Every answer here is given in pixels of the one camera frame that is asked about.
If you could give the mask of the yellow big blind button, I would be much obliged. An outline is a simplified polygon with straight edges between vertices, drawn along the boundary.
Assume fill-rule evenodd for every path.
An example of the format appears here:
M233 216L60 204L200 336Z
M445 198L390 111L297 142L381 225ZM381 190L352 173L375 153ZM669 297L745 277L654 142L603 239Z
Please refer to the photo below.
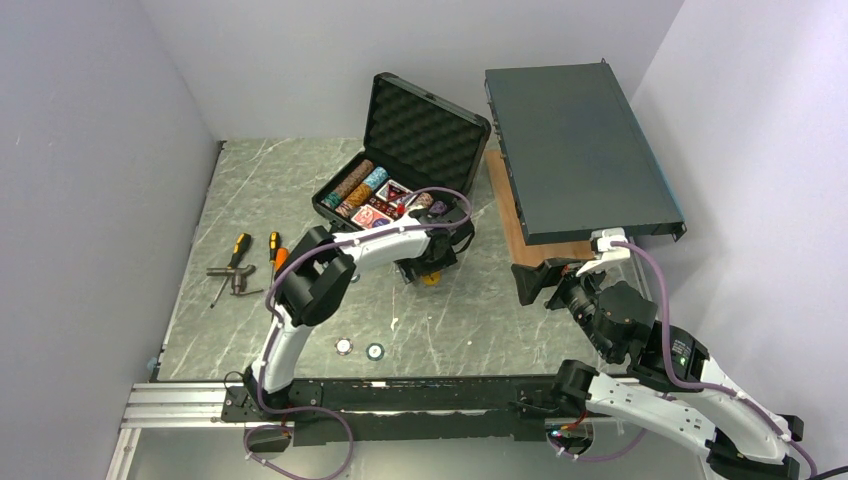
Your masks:
M421 277L422 282L428 286L437 285L441 280L441 273L434 272L432 274L424 275Z

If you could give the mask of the red black all-in triangle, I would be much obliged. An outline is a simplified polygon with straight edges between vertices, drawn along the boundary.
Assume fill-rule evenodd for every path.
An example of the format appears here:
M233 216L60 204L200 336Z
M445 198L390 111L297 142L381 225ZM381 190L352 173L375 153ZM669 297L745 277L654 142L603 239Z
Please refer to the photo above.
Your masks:
M377 192L377 196L394 206L404 203L404 199L411 193L409 189L397 182L387 180L381 189Z

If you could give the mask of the white brown poker chip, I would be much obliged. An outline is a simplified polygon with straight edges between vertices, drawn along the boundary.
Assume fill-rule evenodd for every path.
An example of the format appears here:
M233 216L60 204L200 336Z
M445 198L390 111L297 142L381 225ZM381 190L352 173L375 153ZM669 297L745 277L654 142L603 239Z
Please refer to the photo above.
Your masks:
M352 342L349 338L340 338L335 343L336 353L340 356L349 355L353 350Z

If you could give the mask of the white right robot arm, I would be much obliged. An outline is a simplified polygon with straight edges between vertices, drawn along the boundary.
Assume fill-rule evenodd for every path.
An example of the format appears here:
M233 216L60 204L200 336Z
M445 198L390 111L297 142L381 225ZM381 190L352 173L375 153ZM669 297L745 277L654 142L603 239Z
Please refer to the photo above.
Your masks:
M791 454L803 437L799 417L768 412L691 334L664 327L657 305L639 290L625 281L606 284L602 273L579 275L581 265L561 258L537 267L512 265L519 302L530 305L542 289L553 288L546 309L567 310L601 359L625 365L635 382L566 359L551 387L522 394L514 403L518 409L632 423L686 447L724 479L799 478L801 465Z

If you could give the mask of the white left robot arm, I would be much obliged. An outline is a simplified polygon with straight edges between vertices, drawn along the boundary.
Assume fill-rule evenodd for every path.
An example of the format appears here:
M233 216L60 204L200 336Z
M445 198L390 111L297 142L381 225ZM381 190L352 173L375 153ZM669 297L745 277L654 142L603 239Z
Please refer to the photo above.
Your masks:
M354 276L397 263L405 281L457 262L455 247L474 236L470 216L407 214L386 225L331 234L311 229L297 244L269 289L273 323L260 356L245 371L248 407L264 420L287 406L295 367L312 330L332 317Z

